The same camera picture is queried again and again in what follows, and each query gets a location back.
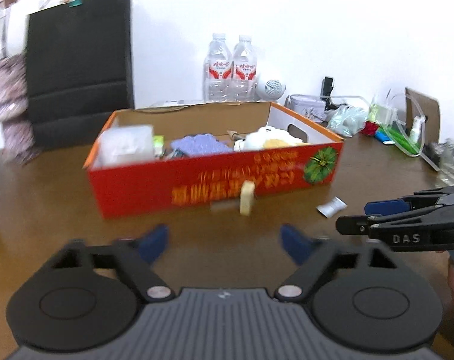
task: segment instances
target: das logo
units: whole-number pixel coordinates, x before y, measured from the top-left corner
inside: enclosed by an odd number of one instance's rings
[[[418,244],[419,242],[420,242],[420,234],[412,234],[412,235],[405,234],[403,237],[401,237],[400,235],[393,236],[394,244],[409,244],[409,243]]]

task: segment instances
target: small spray bottle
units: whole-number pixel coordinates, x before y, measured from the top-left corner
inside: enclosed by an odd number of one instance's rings
[[[416,116],[415,119],[413,119],[413,125],[410,130],[410,140],[413,144],[416,144],[420,139],[420,133],[422,132],[424,123],[425,116]]]

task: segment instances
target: wooden table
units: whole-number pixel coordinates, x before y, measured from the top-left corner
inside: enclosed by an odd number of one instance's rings
[[[16,348],[5,321],[10,296],[72,238],[105,244],[118,237],[137,237],[155,224],[166,223],[170,248],[154,270],[174,290],[199,286],[272,291],[296,268],[278,243],[282,223],[291,223],[310,236],[326,234],[347,242],[348,237],[336,233],[335,219],[320,215],[317,205],[338,196],[348,204],[343,214],[361,214],[368,201],[430,188],[435,180],[435,173],[422,160],[356,136],[345,143],[333,184],[261,198],[250,217],[235,210],[211,212],[202,206],[103,220],[82,170],[88,150],[46,152],[24,167],[2,164],[0,154],[0,360]],[[401,256],[431,282],[445,304],[450,302],[446,253]],[[454,359],[442,337],[434,349]]]

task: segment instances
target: green watermelon graphic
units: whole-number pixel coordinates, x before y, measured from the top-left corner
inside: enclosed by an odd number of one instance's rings
[[[309,184],[321,183],[333,172],[338,154],[332,147],[320,149],[305,164],[304,180]]]

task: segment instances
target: red flower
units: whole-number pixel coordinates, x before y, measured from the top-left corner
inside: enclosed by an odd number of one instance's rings
[[[378,130],[378,125],[376,123],[373,123],[373,122],[366,122],[365,123],[365,127],[363,128],[362,131],[360,131],[362,134],[365,134],[365,135],[368,135],[368,136],[371,136],[371,135],[374,135],[376,133],[376,131]]]

